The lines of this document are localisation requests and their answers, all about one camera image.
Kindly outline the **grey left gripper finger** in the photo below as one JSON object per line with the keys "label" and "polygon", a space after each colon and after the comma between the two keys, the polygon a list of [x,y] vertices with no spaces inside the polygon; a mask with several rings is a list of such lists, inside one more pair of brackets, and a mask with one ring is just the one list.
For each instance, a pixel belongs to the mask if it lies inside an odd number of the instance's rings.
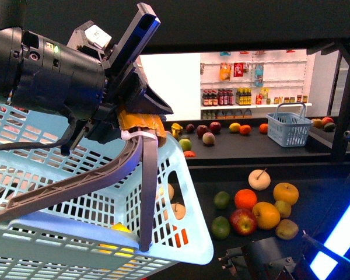
{"label": "grey left gripper finger", "polygon": [[152,241],[153,217],[156,205],[158,143],[156,139],[143,136],[142,190],[140,211],[139,250],[149,250]]}
{"label": "grey left gripper finger", "polygon": [[117,158],[104,166],[12,197],[6,207],[0,210],[0,223],[72,200],[121,181],[137,166],[142,147],[142,137],[133,137],[126,142]]}

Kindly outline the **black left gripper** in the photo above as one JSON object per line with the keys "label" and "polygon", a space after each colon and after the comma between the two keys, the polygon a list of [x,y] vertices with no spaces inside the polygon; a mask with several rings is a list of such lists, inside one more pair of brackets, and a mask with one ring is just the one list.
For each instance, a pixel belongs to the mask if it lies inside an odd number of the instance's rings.
{"label": "black left gripper", "polygon": [[61,146],[68,155],[82,137],[105,144],[118,137],[118,109],[145,116],[172,114],[172,108],[145,80],[139,56],[160,26],[152,7],[140,2],[122,38],[113,44],[92,21],[77,27],[67,44],[99,59],[104,70],[104,89],[99,108],[87,120],[78,121],[69,141]]}

